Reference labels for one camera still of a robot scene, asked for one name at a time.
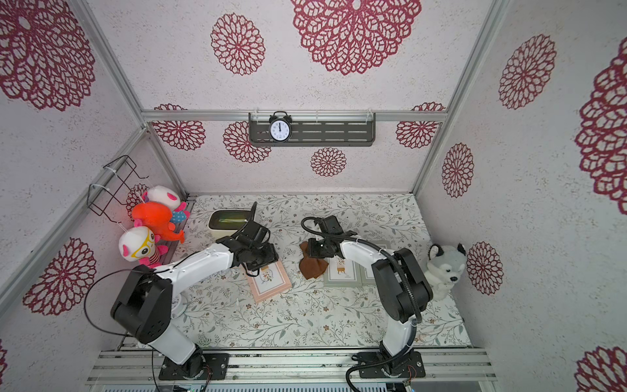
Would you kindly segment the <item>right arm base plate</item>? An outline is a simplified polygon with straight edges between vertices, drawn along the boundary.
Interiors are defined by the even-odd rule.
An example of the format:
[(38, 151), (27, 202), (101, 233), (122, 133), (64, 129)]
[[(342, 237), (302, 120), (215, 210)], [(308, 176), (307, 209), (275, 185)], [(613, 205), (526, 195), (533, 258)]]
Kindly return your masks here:
[(426, 369), (421, 354), (414, 348), (408, 349), (397, 359), (379, 351), (362, 351), (351, 358), (359, 367), (362, 379), (378, 378), (424, 378)]

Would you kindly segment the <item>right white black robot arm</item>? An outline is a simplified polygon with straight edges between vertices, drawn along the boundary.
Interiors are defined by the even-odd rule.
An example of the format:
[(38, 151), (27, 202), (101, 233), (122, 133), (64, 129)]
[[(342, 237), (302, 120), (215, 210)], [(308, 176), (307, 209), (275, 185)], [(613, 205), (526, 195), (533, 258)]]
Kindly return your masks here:
[(313, 237), (310, 254), (322, 258), (339, 256), (370, 270), (388, 324), (380, 343), (384, 359), (403, 356), (411, 350), (421, 313), (433, 299), (433, 292), (412, 251), (391, 251), (345, 232), (335, 216), (305, 217), (301, 227)]

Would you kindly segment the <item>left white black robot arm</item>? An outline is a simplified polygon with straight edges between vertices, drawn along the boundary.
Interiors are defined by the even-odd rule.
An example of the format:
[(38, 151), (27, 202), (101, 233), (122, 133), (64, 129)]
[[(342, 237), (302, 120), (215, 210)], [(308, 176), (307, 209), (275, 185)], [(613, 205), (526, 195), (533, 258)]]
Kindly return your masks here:
[(243, 266), (255, 272), (279, 260), (269, 229), (255, 222), (253, 204), (244, 225), (233, 235), (163, 267), (132, 269), (111, 309), (111, 316), (137, 341), (179, 366), (199, 362), (202, 351), (172, 324), (174, 298), (214, 274)]

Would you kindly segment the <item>brown cloth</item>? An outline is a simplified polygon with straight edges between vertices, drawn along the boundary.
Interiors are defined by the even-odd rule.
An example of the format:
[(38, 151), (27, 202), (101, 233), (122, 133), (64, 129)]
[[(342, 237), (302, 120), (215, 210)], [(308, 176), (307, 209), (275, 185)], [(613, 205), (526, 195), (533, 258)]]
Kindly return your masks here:
[(305, 279), (317, 279), (327, 270), (329, 264), (324, 259), (310, 256), (309, 243), (307, 241), (300, 244), (303, 258), (300, 260), (299, 269)]

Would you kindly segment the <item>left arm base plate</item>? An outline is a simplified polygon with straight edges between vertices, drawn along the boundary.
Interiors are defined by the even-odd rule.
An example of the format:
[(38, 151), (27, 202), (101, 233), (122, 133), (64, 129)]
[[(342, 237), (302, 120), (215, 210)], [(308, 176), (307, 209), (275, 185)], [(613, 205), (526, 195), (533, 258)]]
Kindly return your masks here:
[(229, 367), (230, 355), (222, 352), (205, 352), (199, 346), (183, 364), (176, 364), (171, 359), (164, 359), (158, 375), (160, 381), (216, 380), (225, 379)]

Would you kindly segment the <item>pink picture frame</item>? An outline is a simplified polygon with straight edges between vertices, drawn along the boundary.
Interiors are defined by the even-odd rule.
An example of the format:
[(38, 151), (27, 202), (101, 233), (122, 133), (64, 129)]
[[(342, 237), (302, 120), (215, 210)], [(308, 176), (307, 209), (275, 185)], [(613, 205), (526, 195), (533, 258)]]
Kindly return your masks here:
[(271, 299), (292, 288), (292, 283), (281, 261), (261, 267), (257, 276), (247, 276), (247, 280), (256, 303)]

